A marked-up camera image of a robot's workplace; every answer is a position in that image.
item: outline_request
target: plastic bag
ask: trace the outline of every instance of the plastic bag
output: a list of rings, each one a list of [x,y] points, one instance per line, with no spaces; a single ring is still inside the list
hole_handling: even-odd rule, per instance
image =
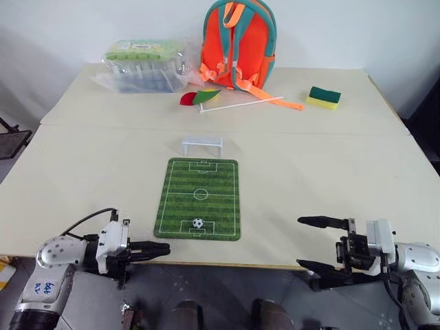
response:
[[[119,93],[172,93],[204,84],[185,41],[121,40],[102,61],[108,72],[91,79]]]

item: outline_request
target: person's foot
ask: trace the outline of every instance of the person's foot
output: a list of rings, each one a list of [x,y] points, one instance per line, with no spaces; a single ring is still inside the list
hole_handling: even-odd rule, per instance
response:
[[[203,310],[192,300],[180,302],[166,319],[164,330],[202,330]]]
[[[252,321],[255,330],[295,330],[294,322],[287,312],[270,300],[254,301]]]

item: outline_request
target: white wall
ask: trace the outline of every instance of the white wall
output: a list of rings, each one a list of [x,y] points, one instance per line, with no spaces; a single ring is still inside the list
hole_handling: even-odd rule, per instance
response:
[[[365,68],[403,116],[440,72],[439,0],[267,0],[279,67]],[[211,0],[0,0],[0,113],[35,127],[118,39],[201,36]]]

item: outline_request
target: white stick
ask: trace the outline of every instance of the white stick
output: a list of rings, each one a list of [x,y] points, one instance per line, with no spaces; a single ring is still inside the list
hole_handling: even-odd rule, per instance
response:
[[[239,103],[239,104],[231,104],[231,105],[226,105],[224,107],[218,107],[218,108],[212,108],[212,109],[205,109],[203,110],[203,107],[200,104],[201,110],[199,111],[200,113],[203,112],[208,112],[208,111],[214,111],[214,110],[220,110],[220,109],[227,109],[227,108],[235,108],[235,107],[241,107],[243,105],[255,105],[256,103],[263,103],[263,102],[269,102],[269,101],[273,101],[273,100],[279,100],[280,98],[284,98],[284,96],[279,96],[277,98],[266,98],[264,100],[258,100],[258,101],[252,101],[252,102],[247,102],[247,103]]]

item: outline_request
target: center circle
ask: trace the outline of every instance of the center circle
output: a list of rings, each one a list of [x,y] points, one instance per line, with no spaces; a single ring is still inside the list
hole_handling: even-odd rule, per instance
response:
[[[206,189],[196,189],[192,194],[197,201],[203,201],[208,198],[208,191]]]

